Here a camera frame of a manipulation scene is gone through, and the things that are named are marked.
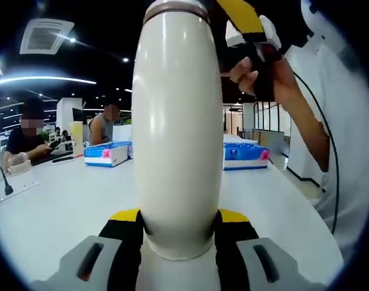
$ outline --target table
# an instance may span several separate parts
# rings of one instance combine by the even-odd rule
[[[82,158],[33,168],[38,186],[0,203],[0,246],[25,281],[47,279],[59,259],[98,235],[119,210],[138,207],[134,163],[85,166]],[[223,172],[220,208],[243,213],[298,262],[312,282],[328,284],[343,260],[330,231],[304,196],[271,163]],[[219,290],[215,248],[191,261],[168,261],[142,246],[138,290]]]

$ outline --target finger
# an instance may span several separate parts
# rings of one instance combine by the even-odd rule
[[[240,78],[251,71],[252,62],[246,57],[242,61],[238,62],[237,65],[230,71],[231,80],[235,83],[240,82]]]
[[[240,81],[239,89],[241,92],[254,95],[253,84],[257,79],[258,71],[247,73]]]

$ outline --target black cable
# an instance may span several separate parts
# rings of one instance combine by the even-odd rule
[[[4,171],[2,170],[1,166],[0,166],[0,171],[2,173],[2,177],[4,179],[4,183],[5,183],[5,195],[9,195],[13,192],[13,188],[11,187],[11,185],[9,185],[8,181],[7,181],[7,178],[5,177],[5,173]]]
[[[334,234],[334,231],[335,231],[336,226],[337,226],[338,204],[339,204],[339,200],[340,200],[340,176],[339,176],[339,166],[338,166],[338,155],[337,155],[336,143],[334,142],[333,134],[331,133],[329,123],[326,120],[326,117],[323,114],[322,109],[320,108],[320,105],[319,105],[319,103],[317,101],[317,98],[315,97],[314,93],[308,87],[306,82],[304,80],[302,80],[302,78],[297,73],[294,72],[294,75],[299,79],[299,81],[301,81],[303,83],[303,85],[305,85],[305,87],[310,92],[311,96],[313,97],[314,102],[316,103],[316,105],[318,107],[318,110],[319,110],[319,113],[321,114],[322,119],[323,119],[323,121],[326,125],[327,130],[328,130],[331,145],[333,146],[334,158],[336,160],[336,206],[334,208],[334,221],[333,221],[333,227],[331,228],[331,233]]]

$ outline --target tissue box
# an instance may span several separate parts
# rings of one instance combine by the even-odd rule
[[[246,170],[267,168],[269,150],[257,144],[224,142],[224,170]]]
[[[128,159],[129,150],[132,150],[130,141],[107,142],[86,148],[83,156],[86,165],[115,167]]]

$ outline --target brown band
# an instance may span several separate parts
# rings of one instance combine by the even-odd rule
[[[165,12],[188,12],[201,17],[208,24],[210,24],[208,13],[205,10],[194,4],[180,1],[165,2],[152,7],[146,12],[143,24],[147,23],[147,21],[153,17]]]

